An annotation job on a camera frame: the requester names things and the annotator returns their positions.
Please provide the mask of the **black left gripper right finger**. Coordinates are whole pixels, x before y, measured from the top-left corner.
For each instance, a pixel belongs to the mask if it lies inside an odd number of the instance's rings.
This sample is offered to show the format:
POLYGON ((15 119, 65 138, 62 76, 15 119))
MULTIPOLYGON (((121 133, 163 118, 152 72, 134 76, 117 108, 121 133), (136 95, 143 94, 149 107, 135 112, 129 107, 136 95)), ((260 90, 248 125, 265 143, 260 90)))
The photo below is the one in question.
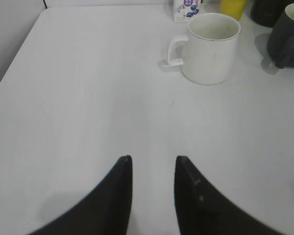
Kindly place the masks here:
POLYGON ((277 235, 222 195, 187 156, 177 156, 174 205, 182 235, 277 235))

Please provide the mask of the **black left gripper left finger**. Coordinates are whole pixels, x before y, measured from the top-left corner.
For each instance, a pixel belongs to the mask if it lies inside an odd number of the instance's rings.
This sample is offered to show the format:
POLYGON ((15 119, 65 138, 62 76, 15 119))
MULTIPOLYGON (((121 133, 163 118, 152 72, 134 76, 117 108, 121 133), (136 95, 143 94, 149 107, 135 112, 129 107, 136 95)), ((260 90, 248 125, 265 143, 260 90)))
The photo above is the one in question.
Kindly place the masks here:
POLYGON ((85 198, 34 234, 124 235, 131 213, 132 190, 132 158, 122 156, 85 198))

